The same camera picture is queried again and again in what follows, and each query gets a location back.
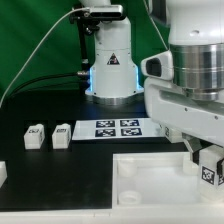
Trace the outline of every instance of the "white plastic block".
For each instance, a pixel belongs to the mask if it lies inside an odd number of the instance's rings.
[[[200,151],[198,188],[202,198],[213,202],[224,200],[224,178],[217,174],[217,162],[224,158],[224,149],[212,145]]]
[[[183,142],[182,132],[177,129],[163,126],[163,133],[171,143]]]
[[[183,172],[188,175],[197,176],[199,166],[192,162],[190,159],[190,153],[184,155],[183,158]]]
[[[0,162],[0,188],[7,178],[5,162]]]
[[[52,141],[54,149],[67,149],[71,141],[71,126],[58,125],[52,135]]]
[[[24,135],[25,148],[26,149],[40,149],[44,141],[45,133],[44,126],[37,124],[36,126],[30,126],[26,134]]]

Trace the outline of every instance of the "small white cube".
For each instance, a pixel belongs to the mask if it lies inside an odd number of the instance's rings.
[[[166,127],[166,126],[163,126],[162,129],[163,129],[163,133],[164,133],[165,137],[171,143],[183,142],[182,132],[180,132],[174,128],[170,128],[170,127]]]
[[[54,149],[67,149],[71,141],[71,126],[58,125],[52,135],[52,141]]]
[[[37,124],[36,126],[30,126],[26,134],[24,135],[25,148],[26,149],[40,149],[44,141],[45,133],[44,126]]]

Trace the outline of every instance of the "black table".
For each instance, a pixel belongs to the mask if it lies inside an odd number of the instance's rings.
[[[143,101],[124,106],[86,102],[75,90],[26,92],[8,100],[0,111],[0,161],[8,178],[0,189],[0,211],[102,209],[112,206],[114,153],[182,152],[183,144],[165,138],[72,142],[53,150],[57,124],[76,120],[147,117]],[[39,151],[26,151],[23,136],[30,125],[45,125]]]

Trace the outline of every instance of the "screw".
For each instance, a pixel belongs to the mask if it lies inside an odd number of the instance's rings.
[[[85,13],[84,13],[84,16],[85,16],[85,17],[89,17],[89,15],[90,15],[90,13],[88,13],[88,12],[85,12]]]

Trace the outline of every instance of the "warning label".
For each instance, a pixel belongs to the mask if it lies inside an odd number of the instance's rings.
[[[110,57],[110,60],[108,61],[107,64],[108,65],[119,65],[120,63],[119,63],[116,55],[115,54],[112,54],[112,56]]]

